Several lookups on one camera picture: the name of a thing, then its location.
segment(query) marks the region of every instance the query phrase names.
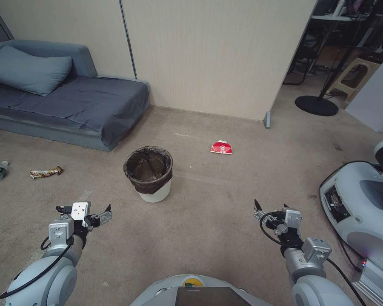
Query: yellow label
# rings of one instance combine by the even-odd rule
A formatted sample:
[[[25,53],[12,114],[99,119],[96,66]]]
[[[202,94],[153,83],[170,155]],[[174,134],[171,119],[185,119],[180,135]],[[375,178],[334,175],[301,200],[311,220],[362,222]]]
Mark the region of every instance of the yellow label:
[[[183,287],[186,287],[186,283],[191,284],[192,286],[204,286],[201,281],[196,278],[188,278],[184,281]]]

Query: wall panel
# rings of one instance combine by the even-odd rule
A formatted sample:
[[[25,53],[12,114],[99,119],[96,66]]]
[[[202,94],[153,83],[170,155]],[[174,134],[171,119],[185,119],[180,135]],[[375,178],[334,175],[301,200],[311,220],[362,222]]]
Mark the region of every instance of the wall panel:
[[[0,0],[15,39],[86,45],[98,74],[133,78],[118,0]]]
[[[262,119],[316,0],[123,0],[151,103]]]

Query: beige carpet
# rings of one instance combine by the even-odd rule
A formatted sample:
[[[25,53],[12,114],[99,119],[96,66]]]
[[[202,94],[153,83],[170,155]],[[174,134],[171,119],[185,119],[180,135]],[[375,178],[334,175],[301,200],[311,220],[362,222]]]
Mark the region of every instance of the beige carpet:
[[[110,153],[0,130],[0,161],[11,162],[0,182],[0,293],[38,256],[55,206],[78,199],[91,201],[93,213],[111,204],[114,218],[88,236],[68,305],[129,305],[152,282],[181,273],[220,278],[290,305],[284,259],[252,216],[254,198],[265,210],[283,203],[300,209],[303,237],[325,239],[331,259],[352,275],[318,185],[343,162],[373,161],[383,133],[343,110],[319,117],[295,107],[295,97],[319,89],[283,87],[270,130],[252,120],[151,107]],[[209,152],[219,139],[232,145],[232,155]],[[171,193],[158,204],[143,202],[122,171],[129,153],[144,145],[161,146],[174,159]],[[29,170],[55,165],[65,169],[61,176],[29,178]],[[328,279],[357,304],[325,266]]]

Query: round black base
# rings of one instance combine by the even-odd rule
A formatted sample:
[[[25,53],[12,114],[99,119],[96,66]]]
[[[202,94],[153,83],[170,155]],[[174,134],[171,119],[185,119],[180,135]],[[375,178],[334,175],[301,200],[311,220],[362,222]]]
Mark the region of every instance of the round black base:
[[[319,116],[333,116],[339,110],[337,106],[327,99],[318,101],[316,96],[300,96],[295,100],[295,105],[301,110]]]

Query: beige stool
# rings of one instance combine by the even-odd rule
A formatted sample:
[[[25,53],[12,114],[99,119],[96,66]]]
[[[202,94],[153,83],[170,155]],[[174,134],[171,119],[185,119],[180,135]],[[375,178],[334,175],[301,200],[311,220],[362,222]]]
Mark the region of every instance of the beige stool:
[[[330,93],[334,88],[339,89],[340,91],[348,94],[345,102],[351,102],[383,62],[383,54],[375,53],[373,56],[374,58],[369,56],[369,54],[361,54],[340,74],[340,76],[329,87],[327,92]],[[359,65],[362,65],[363,68],[356,74],[356,76],[353,79],[344,80],[347,74],[354,67]]]

